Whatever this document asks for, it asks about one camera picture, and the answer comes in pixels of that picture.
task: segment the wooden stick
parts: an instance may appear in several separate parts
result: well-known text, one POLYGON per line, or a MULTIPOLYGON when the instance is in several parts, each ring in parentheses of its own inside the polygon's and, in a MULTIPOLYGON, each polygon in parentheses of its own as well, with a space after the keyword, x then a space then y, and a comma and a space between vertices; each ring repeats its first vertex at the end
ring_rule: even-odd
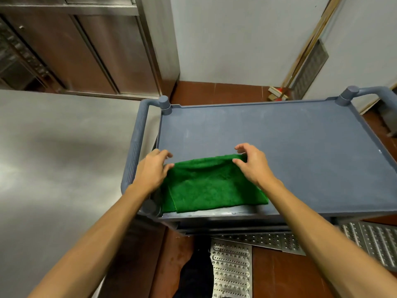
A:
POLYGON ((313 31, 311 37, 307 42, 309 42, 308 46, 306 46, 304 49, 302 49, 299 57, 295 60, 295 63, 291 67, 287 77, 285 78, 283 84, 282 84, 282 92, 283 94, 281 95, 284 96, 285 91, 289 88, 291 85, 292 81, 295 79, 296 74, 302 67, 303 63, 305 62, 305 59, 307 56, 310 54, 312 51, 314 45, 316 44, 320 34, 322 33, 323 29, 325 28, 326 24, 328 23, 329 19, 331 18, 332 14, 334 13, 335 9, 338 7, 339 3, 341 0, 331 0, 330 3, 328 4, 327 8, 324 11, 324 14, 321 16, 321 19, 317 23, 317 26, 315 30, 313 31))

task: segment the green towel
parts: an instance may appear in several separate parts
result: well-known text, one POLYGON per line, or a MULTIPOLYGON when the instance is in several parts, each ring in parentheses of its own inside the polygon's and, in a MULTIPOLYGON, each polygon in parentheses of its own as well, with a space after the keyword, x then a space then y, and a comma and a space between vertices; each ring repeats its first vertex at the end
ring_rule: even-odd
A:
POLYGON ((246 155, 226 155, 176 163, 161 185, 163 212, 267 204, 265 194, 245 178, 233 158, 246 162, 246 155))

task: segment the stainless steel counter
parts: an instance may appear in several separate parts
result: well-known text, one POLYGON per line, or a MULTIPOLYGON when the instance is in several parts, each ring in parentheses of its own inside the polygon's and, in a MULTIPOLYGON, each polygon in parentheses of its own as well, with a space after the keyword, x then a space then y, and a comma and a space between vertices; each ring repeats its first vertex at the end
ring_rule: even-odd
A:
MULTIPOLYGON (((138 106, 0 90, 0 297, 26 297, 120 197, 138 106)), ((141 156, 159 120, 151 107, 141 156)))

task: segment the metal drain cover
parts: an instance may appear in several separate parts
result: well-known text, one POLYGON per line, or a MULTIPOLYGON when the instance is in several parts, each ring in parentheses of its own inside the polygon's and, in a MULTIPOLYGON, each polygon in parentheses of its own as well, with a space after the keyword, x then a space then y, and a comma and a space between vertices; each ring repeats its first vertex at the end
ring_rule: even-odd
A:
POLYGON ((213 298, 252 298, 252 246, 213 238, 213 298))

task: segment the right hand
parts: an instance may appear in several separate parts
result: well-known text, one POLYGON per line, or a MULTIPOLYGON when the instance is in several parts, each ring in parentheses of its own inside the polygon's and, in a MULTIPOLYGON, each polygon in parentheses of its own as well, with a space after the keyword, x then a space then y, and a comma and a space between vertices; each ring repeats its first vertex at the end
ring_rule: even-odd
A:
POLYGON ((239 154, 247 154, 247 163, 240 159, 233 159, 233 163, 240 168, 245 177, 253 184, 264 189, 271 183, 281 183, 281 181, 273 175, 268 161, 266 160, 266 156, 262 151, 248 143, 238 144, 234 149, 237 150, 239 154))

